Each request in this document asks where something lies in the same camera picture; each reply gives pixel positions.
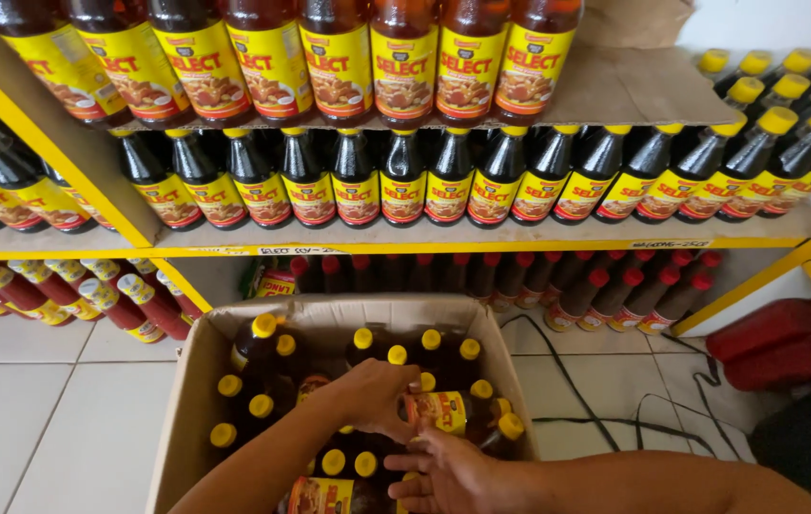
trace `cardboard box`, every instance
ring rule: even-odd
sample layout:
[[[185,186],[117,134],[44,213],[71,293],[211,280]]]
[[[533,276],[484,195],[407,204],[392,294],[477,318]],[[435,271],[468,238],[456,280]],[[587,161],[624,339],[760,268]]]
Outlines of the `cardboard box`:
[[[484,378],[491,381],[499,396],[513,403],[514,412],[531,430],[522,390],[494,314],[470,298],[399,294],[253,299],[206,313],[190,331],[177,362],[146,514],[165,514],[217,464],[209,432],[225,419],[227,412],[223,412],[225,403],[216,384],[232,372],[228,361],[231,337],[264,312],[284,316],[285,329],[305,337],[308,348],[333,373],[343,372],[345,344],[362,326],[415,340],[431,327],[477,339],[483,348],[480,358]],[[523,441],[522,458],[538,460],[535,437],[527,435]]]

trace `plastic bottle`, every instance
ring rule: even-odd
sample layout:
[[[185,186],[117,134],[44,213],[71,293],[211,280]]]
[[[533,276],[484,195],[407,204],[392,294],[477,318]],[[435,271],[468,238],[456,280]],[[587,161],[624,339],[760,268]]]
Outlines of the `plastic bottle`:
[[[582,0],[513,0],[494,116],[530,126],[541,118],[582,18]]]
[[[380,175],[381,209],[389,225],[408,228],[424,208],[427,170],[415,130],[392,131],[390,151]]]
[[[466,265],[471,253],[454,253],[453,261],[446,266],[442,282],[441,293],[455,293],[464,295],[466,293]]]
[[[66,326],[76,319],[38,291],[22,275],[16,275],[2,265],[0,265],[0,296],[7,305],[11,304],[28,317],[49,326]]]
[[[535,261],[526,271],[522,289],[516,298],[517,307],[531,309],[538,304],[538,300],[545,294],[548,286],[548,277],[551,276],[555,264],[560,261],[562,256],[562,251],[541,251],[536,254]]]
[[[193,131],[164,131],[171,137],[174,173],[181,178],[190,197],[209,223],[219,230],[236,230],[247,224],[246,206],[231,175],[206,155]]]
[[[671,158],[672,138],[683,128],[681,123],[656,125],[645,139],[634,138],[634,134],[628,136],[625,149],[633,156],[608,186],[593,217],[604,223],[620,223],[631,213],[638,212],[645,198],[657,198],[648,195],[648,191],[652,193],[653,188],[674,187],[674,177],[666,170]]]
[[[170,162],[165,167],[139,135],[128,130],[112,130],[118,139],[120,169],[142,199],[155,211],[161,222],[177,232],[185,232],[205,223],[180,177]]]
[[[183,314],[188,316],[193,321],[203,317],[203,310],[199,309],[196,304],[194,304],[193,300],[187,298],[186,295],[183,294],[183,291],[181,291],[179,287],[175,286],[173,281],[171,281],[167,275],[164,275],[164,272],[158,270],[158,272],[155,274],[155,278],[158,279],[159,283],[168,288],[171,296],[177,301],[177,304],[183,310]]]
[[[80,234],[98,226],[75,200],[60,191],[43,174],[41,160],[30,148],[1,132],[0,188],[62,232]]]
[[[697,63],[697,71],[704,77],[715,80],[719,76],[726,64],[729,63],[729,51],[721,49],[709,49],[703,52],[700,56],[700,61]]]
[[[58,0],[0,0],[0,36],[69,113],[111,129],[132,120]]]
[[[83,321],[99,321],[104,318],[100,310],[85,298],[81,298],[65,280],[54,274],[44,263],[16,259],[9,261],[9,267],[72,316]]]
[[[582,273],[583,268],[589,267],[588,263],[594,255],[595,251],[583,250],[561,257],[560,263],[554,267],[551,276],[548,277],[548,287],[538,302],[546,307],[554,304],[560,294],[571,284],[571,281]]]
[[[531,251],[519,251],[512,257],[513,259],[506,264],[506,267],[501,268],[497,275],[494,294],[489,300],[494,312],[506,312],[519,298],[526,279],[526,272],[532,265],[535,254]]]
[[[766,172],[780,180],[791,182],[779,189],[777,194],[757,211],[758,216],[767,218],[783,216],[795,207],[799,200],[810,195],[806,191],[811,185],[811,178],[805,177],[811,172],[811,118],[797,131],[786,134],[776,142]],[[799,188],[795,188],[800,180],[802,182]]]
[[[717,80],[713,90],[719,98],[725,98],[726,92],[742,77],[757,77],[765,72],[770,65],[772,55],[763,50],[752,50],[739,63],[737,69]]]
[[[631,125],[605,125],[585,140],[551,217],[562,225],[579,225],[589,216],[621,168],[624,137],[630,131]]]
[[[634,217],[649,225],[657,225],[672,217],[696,192],[707,188],[705,182],[722,164],[726,144],[738,134],[747,118],[738,112],[738,122],[712,125],[693,141],[684,157],[662,172],[659,179],[636,206]]]
[[[797,121],[795,112],[783,107],[772,107],[745,134],[742,149],[719,171],[727,174],[734,172],[731,177],[742,180],[742,185],[716,212],[716,217],[730,223],[741,223],[754,216],[765,203],[794,182],[777,178],[766,167],[776,139],[786,134]]]
[[[745,115],[748,116],[745,129],[753,127],[757,119],[771,107],[789,109],[792,103],[808,90],[810,85],[811,81],[803,76],[792,73],[785,74],[781,79],[777,80],[772,88],[768,89],[765,94],[761,95],[757,101],[744,110]]]
[[[573,136],[580,131],[580,125],[551,128],[535,138],[531,147],[527,146],[528,169],[510,208],[510,217],[519,225],[531,227],[546,219],[571,173]]]
[[[380,179],[359,129],[339,129],[334,148],[332,188],[342,222],[351,228],[372,227],[380,219]]]
[[[469,129],[447,128],[427,174],[424,213],[438,227],[456,225],[466,214],[475,166],[468,146]]]
[[[173,308],[138,275],[123,275],[117,280],[117,288],[138,306],[148,321],[165,334],[178,341],[186,340],[191,324],[183,318],[180,309]]]
[[[59,172],[57,172],[57,170],[50,168],[50,165],[48,165],[47,162],[43,159],[41,161],[41,164],[43,165],[44,174],[47,176],[47,178],[49,178],[50,181],[53,182],[64,193],[68,194],[69,198],[75,200],[76,203],[80,206],[80,208],[82,208],[82,210],[87,212],[89,216],[92,216],[95,219],[95,221],[98,222],[98,225],[110,230],[111,232],[117,231],[117,229],[114,228],[114,226],[111,225],[109,221],[107,221],[107,218],[101,216],[101,213],[98,212],[95,206],[88,203],[88,200],[84,199],[75,188],[70,186],[69,182],[67,182],[66,179],[63,178],[63,176],[60,175]]]
[[[291,273],[295,276],[295,293],[322,293],[323,281],[310,270],[307,259],[297,256],[291,260]]]
[[[769,88],[776,84],[788,73],[804,76],[811,69],[811,50],[795,49],[782,60],[776,68],[759,76],[763,87]]]
[[[405,290],[413,293],[431,293],[434,291],[434,278],[432,266],[434,253],[418,253],[415,256],[414,266],[411,267],[408,286]]]
[[[224,129],[230,151],[228,173],[246,204],[253,222],[272,230],[292,221],[291,202],[275,169],[256,150],[250,129]]]
[[[494,273],[500,263],[500,252],[489,251],[484,253],[482,261],[476,266],[472,278],[468,281],[467,294],[469,297],[487,304],[494,293]]]
[[[285,128],[282,181],[297,221],[306,228],[328,227],[336,217],[330,173],[323,170],[307,129]]]
[[[679,276],[677,268],[665,266],[657,275],[640,283],[625,299],[621,309],[608,320],[608,327],[615,332],[625,332],[628,328],[636,326],[653,311],[656,302],[678,281]]]
[[[526,171],[522,137],[526,127],[502,127],[479,157],[481,167],[468,195],[468,218],[480,228],[496,228],[510,213]]]
[[[508,0],[447,0],[441,10],[434,104],[451,127],[485,120],[507,40]]]
[[[378,358],[379,349],[373,341],[373,333],[368,328],[354,331],[352,341],[345,345],[345,363],[348,369],[354,368],[368,358]]]
[[[228,0],[225,22],[260,118],[297,126],[313,106],[313,89],[293,2]]]
[[[136,119],[152,130],[191,123],[195,113],[145,17],[141,0],[67,0],[69,20]]]
[[[250,91],[222,20],[220,0],[148,0],[148,22],[203,123],[252,120]]]
[[[627,268],[623,273],[616,274],[607,286],[599,290],[586,313],[577,320],[577,326],[590,332],[597,330],[617,314],[634,287],[642,281],[643,272],[637,268]]]
[[[772,107],[755,123],[754,128],[731,139],[722,153],[719,170],[705,178],[703,184],[679,207],[674,216],[685,223],[703,223],[713,217],[726,202],[736,196],[742,187],[756,177],[767,165],[777,137],[761,128],[761,120],[768,129],[784,133],[795,123],[795,114],[784,107]],[[741,128],[714,125],[716,134],[738,134]]]
[[[551,330],[564,332],[583,316],[599,289],[608,283],[608,272],[596,268],[583,276],[567,290],[545,312],[545,324]]]
[[[371,58],[377,110],[384,125],[421,127],[434,107],[438,27],[435,2],[376,0]]]
[[[336,128],[358,126],[373,107],[367,2],[301,0],[298,14],[320,114]]]
[[[352,287],[349,285],[348,280],[342,273],[342,266],[339,263],[339,258],[335,255],[327,255],[323,257],[323,292],[328,295],[337,295],[339,293],[350,293]]]
[[[713,286],[709,275],[696,275],[689,282],[678,282],[668,289],[653,311],[637,323],[637,330],[655,336],[681,319],[700,295]]]

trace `food image on label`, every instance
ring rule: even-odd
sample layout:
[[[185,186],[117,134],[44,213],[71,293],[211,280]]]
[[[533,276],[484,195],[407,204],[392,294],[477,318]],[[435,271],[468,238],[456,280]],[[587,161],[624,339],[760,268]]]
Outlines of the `food image on label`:
[[[678,206],[678,210],[695,219],[708,219],[738,194],[747,183],[747,180],[730,178],[718,171],[701,184],[690,198]]]
[[[359,184],[343,182],[332,177],[332,188],[336,193],[336,209],[339,217],[354,225],[362,225],[380,214],[378,171]]]
[[[506,28],[484,38],[441,29],[437,109],[454,118],[476,118],[488,112],[506,38]]]
[[[510,24],[495,101],[516,114],[541,112],[567,59],[573,34],[543,34]]]
[[[673,215],[678,206],[699,187],[700,182],[680,178],[672,170],[667,169],[643,196],[636,210],[652,219],[666,219]]]
[[[158,184],[132,186],[145,197],[145,201],[169,227],[185,227],[203,215],[183,186],[183,181],[176,175],[171,175]]]
[[[637,330],[641,331],[642,333],[656,336],[659,334],[659,332],[662,332],[673,323],[673,319],[665,319],[656,311],[652,311],[649,313],[649,316],[641,319],[640,323],[637,323],[636,327]]]
[[[420,118],[434,106],[437,26],[417,40],[393,40],[371,29],[377,109],[390,118]]]
[[[240,193],[234,187],[234,181],[227,173],[222,174],[208,184],[194,186],[184,184],[190,196],[203,211],[203,215],[216,227],[234,225],[246,217],[246,207]]]
[[[458,392],[424,392],[402,398],[411,426],[427,421],[452,435],[466,433],[466,405]]]
[[[778,197],[767,202],[762,208],[770,214],[785,214],[795,204],[811,195],[811,172],[805,174],[794,184],[786,188]]]
[[[602,326],[603,323],[608,321],[609,318],[610,316],[605,316],[590,306],[589,309],[586,310],[586,314],[582,315],[582,317],[577,320],[577,326],[583,330],[594,332],[598,327]]]
[[[148,22],[110,34],[78,33],[137,118],[168,118],[190,106]]]
[[[558,332],[565,332],[574,323],[576,320],[579,319],[578,316],[571,316],[564,312],[564,309],[560,308],[560,302],[554,302],[548,307],[548,310],[545,311],[545,324],[551,328],[551,330],[555,330]]]
[[[39,36],[2,39],[78,119],[97,120],[126,107],[126,101],[71,25]]]
[[[538,305],[538,300],[541,299],[543,292],[530,291],[526,286],[523,286],[519,291],[519,296],[516,298],[514,305],[521,309],[531,309]]]
[[[62,186],[59,187],[64,193],[69,195],[69,198],[76,201],[76,203],[88,213],[88,216],[92,216],[95,221],[98,222],[98,225],[107,228],[113,228],[113,225],[110,224],[110,221],[107,221],[106,217],[101,216],[98,210],[92,204],[88,203],[88,200],[82,198],[82,195],[76,191],[75,188],[63,188]]]
[[[282,177],[294,215],[305,223],[323,223],[336,215],[336,201],[332,196],[332,181],[328,172],[320,180],[297,184]]]
[[[354,480],[300,476],[288,496],[289,513],[351,514]]]
[[[655,181],[655,178],[636,178],[621,173],[612,188],[605,193],[605,199],[596,212],[611,219],[624,219],[630,216]]]
[[[411,182],[392,180],[380,175],[383,216],[399,223],[408,223],[421,216],[424,207],[424,191],[427,188],[427,172]]]
[[[475,173],[468,195],[468,215],[480,223],[502,222],[510,213],[520,182],[500,184],[488,180],[480,172]]]
[[[522,176],[522,182],[519,183],[517,197],[510,211],[514,216],[526,221],[545,219],[566,181],[566,177],[561,180],[542,180],[526,171]]]
[[[200,116],[230,118],[250,107],[224,21],[196,32],[154,32]]]
[[[9,191],[0,189],[0,221],[11,228],[30,228],[42,221],[30,208],[19,204]]]
[[[442,180],[433,173],[427,174],[427,198],[424,212],[432,219],[455,221],[466,212],[468,192],[472,186],[475,170],[462,180]]]
[[[297,386],[297,403],[307,400],[307,397],[313,394],[313,391],[317,391],[328,383],[330,383],[329,377],[322,375],[310,375],[306,379],[301,380],[300,385]]]
[[[507,297],[502,292],[495,290],[488,300],[488,304],[494,312],[506,312],[517,300],[517,297]]]
[[[256,111],[263,116],[285,118],[313,105],[297,23],[291,21],[285,27],[256,31],[229,26],[228,35]]]
[[[769,171],[762,171],[750,184],[739,189],[729,203],[722,206],[722,212],[731,217],[754,216],[765,203],[779,196],[793,183],[794,178],[777,178]]]
[[[75,200],[61,191],[49,178],[41,178],[37,184],[9,191],[23,206],[30,208],[47,223],[61,230],[79,227],[91,216],[78,206]]]
[[[608,327],[616,332],[624,332],[628,328],[636,326],[643,318],[643,316],[636,315],[627,310],[627,307],[622,306],[621,310],[608,320]]]
[[[278,174],[256,184],[241,184],[235,180],[235,186],[256,223],[275,225],[291,216],[291,202]]]
[[[146,320],[146,322],[142,325],[138,326],[138,328],[124,330],[124,332],[136,337],[143,343],[153,343],[161,337],[164,337],[164,332],[148,320]]]
[[[560,194],[554,212],[565,219],[583,219],[598,203],[605,189],[612,183],[608,180],[591,180],[577,172],[572,172],[567,185]]]
[[[327,36],[300,29],[317,107],[330,116],[354,116],[373,105],[367,24]]]
[[[79,298],[74,303],[68,306],[61,306],[60,308],[84,321],[92,321],[96,317],[101,316],[101,312],[95,309],[85,298]]]

